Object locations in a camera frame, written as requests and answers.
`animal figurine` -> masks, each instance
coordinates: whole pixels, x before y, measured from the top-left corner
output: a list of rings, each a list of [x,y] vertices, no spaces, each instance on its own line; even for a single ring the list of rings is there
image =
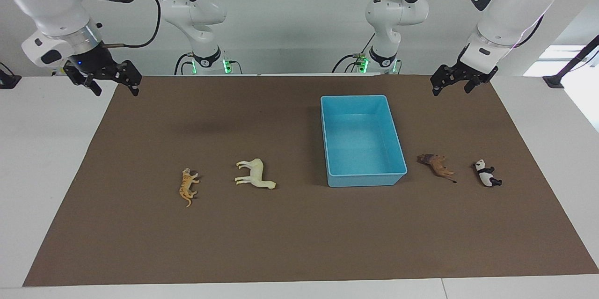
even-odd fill
[[[481,182],[485,184],[485,187],[492,188],[494,186],[501,186],[501,184],[503,184],[503,181],[497,180],[493,177],[495,167],[485,168],[485,160],[478,160],[478,162],[476,162],[474,166],[477,173],[479,173]]]
[[[237,163],[237,167],[239,169],[242,169],[242,168],[250,169],[249,176],[235,178],[235,181],[237,182],[237,184],[251,183],[253,186],[256,186],[258,188],[268,188],[270,190],[273,190],[274,187],[277,185],[275,182],[272,182],[272,181],[262,181],[262,175],[263,175],[263,171],[264,171],[264,163],[262,162],[261,159],[253,159],[250,162],[241,161],[241,162]]]
[[[454,172],[447,169],[447,167],[443,165],[443,161],[445,161],[445,156],[438,156],[436,154],[422,154],[418,156],[418,162],[429,165],[435,175],[457,183],[457,181],[452,178]]]
[[[197,178],[197,175],[199,175],[199,173],[190,175],[189,168],[183,170],[183,182],[181,182],[181,188],[179,188],[179,195],[188,201],[186,208],[189,208],[189,205],[191,205],[193,195],[197,194],[197,191],[191,191],[191,184],[199,183],[199,180],[195,179]]]

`brown table surface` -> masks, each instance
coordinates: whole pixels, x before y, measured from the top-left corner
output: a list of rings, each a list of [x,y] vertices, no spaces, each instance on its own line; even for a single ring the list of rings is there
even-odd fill
[[[389,99],[408,175],[329,188],[319,99],[369,94]],[[253,158],[275,190],[235,185]],[[481,158],[503,186],[482,186]],[[187,209],[185,167],[201,174]],[[137,98],[117,88],[24,286],[597,272],[490,85],[434,98],[426,76],[146,77]]]

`black and white panda figurine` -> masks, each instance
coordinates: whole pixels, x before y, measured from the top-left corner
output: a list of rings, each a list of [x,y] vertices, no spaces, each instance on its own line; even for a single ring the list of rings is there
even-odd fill
[[[485,168],[485,160],[481,159],[475,163],[475,168],[477,173],[479,173],[482,183],[485,184],[486,187],[492,188],[494,186],[501,186],[501,184],[503,184],[503,181],[497,180],[493,177],[495,167]]]

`green light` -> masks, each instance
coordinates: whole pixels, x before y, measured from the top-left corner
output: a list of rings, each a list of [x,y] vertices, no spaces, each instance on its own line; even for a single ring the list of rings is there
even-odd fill
[[[231,73],[231,72],[233,72],[233,69],[231,69],[231,66],[229,66],[229,62],[227,62],[224,59],[223,59],[223,65],[225,66],[225,73]]]
[[[362,65],[360,65],[360,73],[366,73],[367,69],[368,69],[368,59],[364,58]]]

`blue plastic container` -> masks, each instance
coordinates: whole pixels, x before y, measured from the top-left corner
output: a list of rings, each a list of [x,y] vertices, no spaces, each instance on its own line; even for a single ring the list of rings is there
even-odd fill
[[[407,173],[387,97],[321,97],[331,187],[392,186]]]

